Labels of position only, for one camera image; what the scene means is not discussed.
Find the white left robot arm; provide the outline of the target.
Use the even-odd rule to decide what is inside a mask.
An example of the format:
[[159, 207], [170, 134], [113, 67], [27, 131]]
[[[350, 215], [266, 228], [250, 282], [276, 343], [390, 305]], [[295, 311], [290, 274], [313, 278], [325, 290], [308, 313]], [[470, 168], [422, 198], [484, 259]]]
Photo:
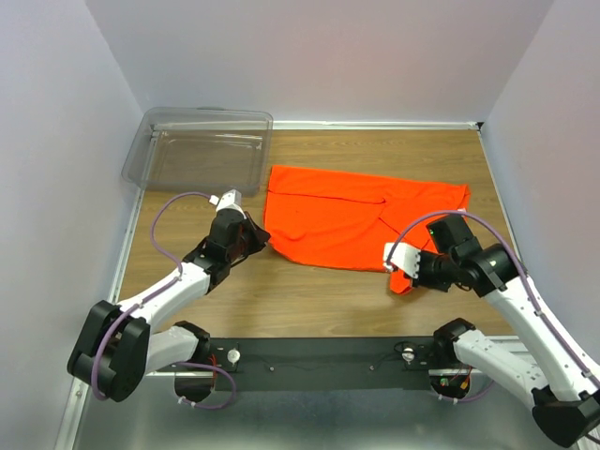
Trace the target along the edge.
[[218, 211], [209, 234], [171, 274], [119, 304], [102, 300], [91, 307], [67, 360], [67, 372], [92, 387], [100, 399], [120, 402], [151, 371], [175, 362], [188, 370], [201, 368], [210, 348], [207, 333], [188, 322], [166, 332], [158, 327], [213, 291], [270, 238], [249, 213]]

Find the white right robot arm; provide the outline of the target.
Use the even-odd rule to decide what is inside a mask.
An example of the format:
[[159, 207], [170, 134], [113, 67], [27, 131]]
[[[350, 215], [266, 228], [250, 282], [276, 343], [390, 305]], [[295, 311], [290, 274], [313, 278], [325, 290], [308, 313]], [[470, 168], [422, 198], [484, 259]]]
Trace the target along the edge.
[[599, 426], [599, 365], [551, 311], [505, 240], [481, 248], [469, 218], [442, 210], [415, 220], [426, 225], [436, 250], [408, 247], [400, 267], [417, 286], [476, 293], [502, 314], [533, 361], [492, 343], [464, 319], [434, 332], [432, 358], [445, 368], [464, 363], [480, 370], [522, 401], [553, 443], [568, 448]]

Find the clear plastic bin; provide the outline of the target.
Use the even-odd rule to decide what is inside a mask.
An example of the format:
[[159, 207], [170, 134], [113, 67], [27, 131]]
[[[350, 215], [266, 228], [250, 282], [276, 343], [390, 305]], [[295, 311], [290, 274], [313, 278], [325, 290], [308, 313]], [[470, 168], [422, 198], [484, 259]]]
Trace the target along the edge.
[[122, 169], [154, 191], [260, 191], [273, 131], [267, 112], [156, 107], [142, 117]]

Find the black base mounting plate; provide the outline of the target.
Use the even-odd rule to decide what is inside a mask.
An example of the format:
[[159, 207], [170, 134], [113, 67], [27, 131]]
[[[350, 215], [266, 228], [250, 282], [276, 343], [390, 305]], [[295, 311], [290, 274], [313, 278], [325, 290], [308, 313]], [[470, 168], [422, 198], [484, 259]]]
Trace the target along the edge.
[[213, 337], [209, 354], [240, 393], [459, 389], [473, 373], [432, 337]]

